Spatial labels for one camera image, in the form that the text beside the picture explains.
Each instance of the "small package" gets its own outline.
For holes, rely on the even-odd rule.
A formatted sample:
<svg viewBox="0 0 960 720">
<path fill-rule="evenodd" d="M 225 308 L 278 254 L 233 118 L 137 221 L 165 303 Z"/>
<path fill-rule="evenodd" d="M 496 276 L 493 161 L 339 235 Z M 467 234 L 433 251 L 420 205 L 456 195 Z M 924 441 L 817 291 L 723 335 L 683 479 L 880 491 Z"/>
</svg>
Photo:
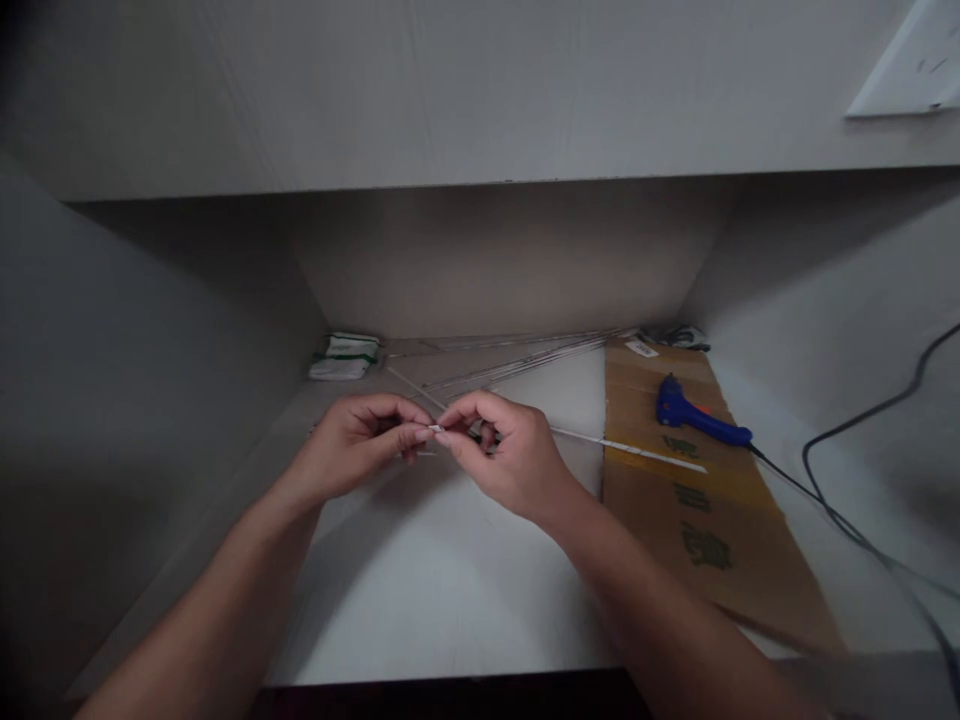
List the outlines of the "small package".
<svg viewBox="0 0 960 720">
<path fill-rule="evenodd" d="M 323 354 L 315 353 L 308 377 L 311 380 L 356 380 L 377 362 L 380 341 L 370 335 L 331 333 Z"/>
</svg>

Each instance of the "label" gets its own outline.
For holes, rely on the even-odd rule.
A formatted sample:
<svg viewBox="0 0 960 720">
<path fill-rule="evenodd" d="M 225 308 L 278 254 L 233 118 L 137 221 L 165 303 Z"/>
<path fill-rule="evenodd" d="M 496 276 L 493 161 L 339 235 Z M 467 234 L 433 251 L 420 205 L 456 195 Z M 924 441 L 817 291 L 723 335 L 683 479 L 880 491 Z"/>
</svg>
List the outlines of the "label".
<svg viewBox="0 0 960 720">
<path fill-rule="evenodd" d="M 637 355 L 643 355 L 644 357 L 656 357 L 660 354 L 643 342 L 643 340 L 631 340 L 630 342 L 624 344 L 633 350 Z"/>
</svg>

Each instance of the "left hand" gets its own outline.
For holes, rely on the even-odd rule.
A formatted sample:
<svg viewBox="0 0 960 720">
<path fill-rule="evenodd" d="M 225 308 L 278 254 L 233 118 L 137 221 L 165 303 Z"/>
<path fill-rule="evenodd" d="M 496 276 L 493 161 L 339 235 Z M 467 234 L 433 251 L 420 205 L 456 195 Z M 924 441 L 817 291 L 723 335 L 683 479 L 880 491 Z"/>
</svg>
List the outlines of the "left hand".
<svg viewBox="0 0 960 720">
<path fill-rule="evenodd" d="M 399 395 L 340 398 L 311 433 L 281 482 L 297 502 L 320 505 L 346 495 L 400 453 L 412 465 L 433 437 L 433 418 Z"/>
</svg>

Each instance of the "dark floor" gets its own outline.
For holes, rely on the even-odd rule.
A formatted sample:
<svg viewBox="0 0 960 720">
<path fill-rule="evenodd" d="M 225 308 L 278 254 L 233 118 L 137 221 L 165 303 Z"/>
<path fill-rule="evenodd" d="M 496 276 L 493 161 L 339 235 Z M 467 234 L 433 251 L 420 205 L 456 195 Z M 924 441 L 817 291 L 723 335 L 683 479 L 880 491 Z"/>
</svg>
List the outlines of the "dark floor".
<svg viewBox="0 0 960 720">
<path fill-rule="evenodd" d="M 649 718 L 624 670 L 265 688 L 251 720 L 417 717 Z"/>
</svg>

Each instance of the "white wall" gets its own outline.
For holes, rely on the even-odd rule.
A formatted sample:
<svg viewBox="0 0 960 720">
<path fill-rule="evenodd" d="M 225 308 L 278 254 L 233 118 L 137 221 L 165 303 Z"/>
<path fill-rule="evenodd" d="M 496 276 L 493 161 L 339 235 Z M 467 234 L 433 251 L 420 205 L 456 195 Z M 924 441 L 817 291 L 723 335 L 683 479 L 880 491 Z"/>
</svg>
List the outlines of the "white wall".
<svg viewBox="0 0 960 720">
<path fill-rule="evenodd" d="M 433 337 L 671 320 L 739 186 L 679 178 L 277 200 L 289 203 L 284 222 L 334 327 Z"/>
<path fill-rule="evenodd" d="M 290 400 L 324 330 L 256 207 L 83 210 L 124 234 L 2 159 L 3 674 L 48 698 Z"/>
<path fill-rule="evenodd" d="M 59 0 L 0 138 L 61 199 L 958 163 L 843 120 L 911 2 Z"/>
<path fill-rule="evenodd" d="M 926 345 L 960 321 L 958 228 L 957 170 L 748 183 L 681 316 L 702 324 L 718 359 L 809 428 L 809 436 L 762 449 L 797 470 L 800 446 L 814 433 L 907 385 Z M 889 514 L 871 516 L 852 477 L 823 478 L 835 497 L 848 496 L 840 509 L 855 523 L 902 532 L 902 551 L 912 546 L 902 559 L 954 586 L 958 363 L 955 337 L 934 356 L 917 396 L 828 441 L 869 469 L 863 490 L 882 496 Z"/>
</svg>

